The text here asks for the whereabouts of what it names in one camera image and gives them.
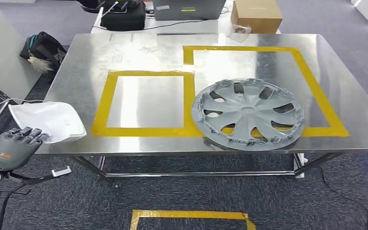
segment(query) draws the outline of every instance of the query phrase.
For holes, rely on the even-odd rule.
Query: white plastic cover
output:
[[[50,137],[44,143],[68,142],[87,135],[77,111],[67,103],[45,102],[9,105],[20,128],[39,128]]]

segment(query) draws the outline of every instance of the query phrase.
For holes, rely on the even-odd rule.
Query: robot finger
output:
[[[21,131],[16,133],[15,136],[17,138],[25,137],[25,136],[29,135],[32,132],[32,130],[33,130],[32,128],[26,126],[24,129],[22,129]]]
[[[33,129],[28,136],[26,136],[25,139],[27,139],[28,142],[33,140],[35,137],[38,137],[42,133],[41,129],[35,128]]]
[[[7,137],[12,137],[15,133],[19,132],[20,129],[19,128],[13,128],[7,132],[5,132],[5,136]]]
[[[47,133],[43,133],[40,136],[36,136],[30,143],[42,144],[43,141],[47,140],[49,135]]]

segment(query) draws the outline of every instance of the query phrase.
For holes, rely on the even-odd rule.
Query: label on laptop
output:
[[[193,12],[196,11],[195,7],[185,7],[181,9],[181,12]]]
[[[169,6],[169,5],[165,5],[165,6],[156,6],[156,9],[157,9],[158,11],[168,10],[168,9],[170,9],[170,6]]]

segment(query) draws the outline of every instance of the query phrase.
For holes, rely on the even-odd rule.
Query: white wall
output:
[[[36,0],[0,0],[6,3],[34,3]]]

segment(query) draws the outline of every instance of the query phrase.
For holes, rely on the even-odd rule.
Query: black device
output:
[[[101,26],[110,31],[134,31],[145,28],[146,5],[142,0],[107,1],[104,4]]]

